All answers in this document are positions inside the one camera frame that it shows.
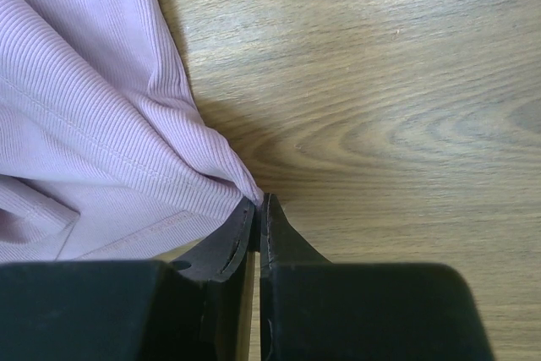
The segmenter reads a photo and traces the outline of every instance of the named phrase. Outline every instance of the wooden surface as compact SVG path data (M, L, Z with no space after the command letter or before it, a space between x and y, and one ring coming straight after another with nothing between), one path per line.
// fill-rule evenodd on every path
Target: wooden surface
M321 253L453 265L498 359L540 360L541 0L160 1L204 119Z

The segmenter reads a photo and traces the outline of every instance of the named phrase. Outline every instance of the purple cloth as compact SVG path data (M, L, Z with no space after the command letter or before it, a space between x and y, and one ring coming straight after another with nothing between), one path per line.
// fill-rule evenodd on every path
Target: purple cloth
M261 191L157 0L0 0L0 261L144 258Z

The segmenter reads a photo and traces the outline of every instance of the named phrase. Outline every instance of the brown wooden floor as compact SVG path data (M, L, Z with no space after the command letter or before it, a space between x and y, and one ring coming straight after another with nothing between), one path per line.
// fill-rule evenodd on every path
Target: brown wooden floor
M206 122L318 250L453 265L499 360L540 360L541 0L161 6Z

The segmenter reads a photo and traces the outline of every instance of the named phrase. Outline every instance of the garment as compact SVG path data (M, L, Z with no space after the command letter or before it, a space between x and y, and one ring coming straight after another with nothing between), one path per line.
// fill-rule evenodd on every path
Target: garment
M262 193L157 0L0 0L0 261L144 258Z

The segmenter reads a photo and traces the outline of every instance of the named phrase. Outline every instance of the wood grain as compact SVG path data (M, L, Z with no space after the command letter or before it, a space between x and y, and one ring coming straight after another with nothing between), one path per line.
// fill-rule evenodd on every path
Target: wood grain
M205 121L318 250L453 265L498 359L539 360L541 0L160 1Z

